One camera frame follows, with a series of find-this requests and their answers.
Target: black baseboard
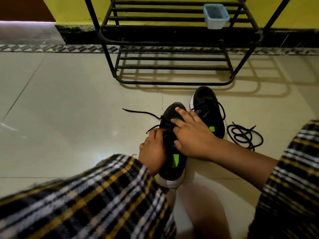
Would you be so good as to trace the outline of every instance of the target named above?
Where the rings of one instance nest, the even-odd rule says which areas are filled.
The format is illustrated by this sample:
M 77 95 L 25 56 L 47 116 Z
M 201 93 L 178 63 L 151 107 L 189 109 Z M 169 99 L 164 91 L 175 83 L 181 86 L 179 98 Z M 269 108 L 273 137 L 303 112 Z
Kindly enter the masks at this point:
M 70 28 L 60 25 L 56 25 L 56 28 L 66 44 L 100 44 L 98 36 L 93 28 Z M 270 29 L 264 36 L 260 47 L 319 48 L 319 30 Z

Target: black metal shoe rack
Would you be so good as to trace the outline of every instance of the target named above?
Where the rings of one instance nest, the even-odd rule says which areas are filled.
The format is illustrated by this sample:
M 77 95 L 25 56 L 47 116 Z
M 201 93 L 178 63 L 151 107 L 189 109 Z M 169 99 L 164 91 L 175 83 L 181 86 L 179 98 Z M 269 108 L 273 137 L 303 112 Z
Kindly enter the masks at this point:
M 263 36 L 276 21 L 290 0 L 283 0 L 268 23 L 260 29 L 247 8 L 246 0 L 237 2 L 186 2 L 186 1 L 133 1 L 111 0 L 102 25 L 99 25 L 91 0 L 85 0 L 95 30 L 101 41 L 107 62 L 113 77 L 123 84 L 136 85 L 192 85 L 192 86 L 224 86 L 230 84 L 254 49 L 261 43 Z M 203 5 L 221 3 L 229 13 L 230 25 L 220 30 L 209 30 L 204 23 Z M 157 16 L 136 15 L 136 13 L 156 13 Z M 181 14 L 182 17 L 169 17 L 163 14 Z M 161 25 L 169 22 L 172 25 Z M 174 25 L 176 23 L 193 23 L 193 26 Z M 251 27 L 234 27 L 235 23 L 248 23 Z M 115 65 L 111 61 L 106 44 L 119 45 Z M 249 48 L 236 69 L 233 69 L 227 48 Z M 182 53 L 183 57 L 150 57 L 141 56 L 145 53 Z M 185 66 L 185 65 L 127 65 L 126 60 L 169 60 L 169 61 L 214 61 L 227 65 Z M 152 69 L 152 70 L 218 70 L 229 71 L 227 82 L 168 82 L 168 81 L 136 81 L 123 80 L 117 72 L 121 69 Z

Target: tiled floor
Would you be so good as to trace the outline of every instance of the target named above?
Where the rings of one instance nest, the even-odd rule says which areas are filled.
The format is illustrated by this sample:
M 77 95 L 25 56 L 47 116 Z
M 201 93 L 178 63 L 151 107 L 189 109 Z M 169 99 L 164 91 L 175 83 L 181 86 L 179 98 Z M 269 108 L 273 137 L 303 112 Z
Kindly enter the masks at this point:
M 231 57 L 233 65 L 241 58 Z M 103 54 L 0 53 L 0 60 L 0 196 L 80 173 L 113 153 L 138 154 L 145 132 L 159 121 L 122 108 L 160 116 L 175 101 L 188 107 L 196 89 L 121 85 Z M 228 79 L 199 74 L 133 70 L 124 76 Z M 214 91 L 225 108 L 225 124 L 257 125 L 265 139 L 257 152 L 279 158 L 301 126 L 319 116 L 319 56 L 251 56 L 232 85 Z M 194 159 L 187 161 L 188 181 L 218 194 L 233 238 L 244 238 L 259 192 L 225 169 Z M 191 237 L 179 196 L 174 215 L 180 237 Z

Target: sneaker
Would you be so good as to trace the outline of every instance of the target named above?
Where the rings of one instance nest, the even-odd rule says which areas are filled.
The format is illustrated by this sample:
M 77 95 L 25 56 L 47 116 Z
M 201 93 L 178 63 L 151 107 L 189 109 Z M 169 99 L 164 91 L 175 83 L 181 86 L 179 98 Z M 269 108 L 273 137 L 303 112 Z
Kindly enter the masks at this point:
M 152 113 L 149 112 L 138 112 L 138 111 L 131 111 L 127 109 L 123 109 L 127 112 L 136 112 L 136 113 L 145 113 L 160 119 L 160 125 L 156 125 L 155 127 L 165 128 L 166 131 L 163 133 L 163 141 L 165 145 L 165 151 L 167 160 L 162 166 L 160 172 L 155 176 L 155 180 L 157 183 L 165 188 L 173 189 L 177 188 L 183 181 L 184 174 L 185 174 L 185 166 L 187 157 L 179 152 L 174 144 L 174 141 L 177 140 L 173 132 L 173 128 L 176 126 L 171 122 L 171 119 L 180 119 L 183 120 L 180 114 L 175 111 L 175 108 L 182 108 L 186 110 L 185 106 L 179 102 L 175 102 L 171 104 L 164 112 L 161 117 L 157 117 Z
M 207 86 L 199 87 L 190 99 L 189 107 L 201 118 L 215 136 L 223 139 L 225 136 L 224 108 L 218 102 L 215 93 Z

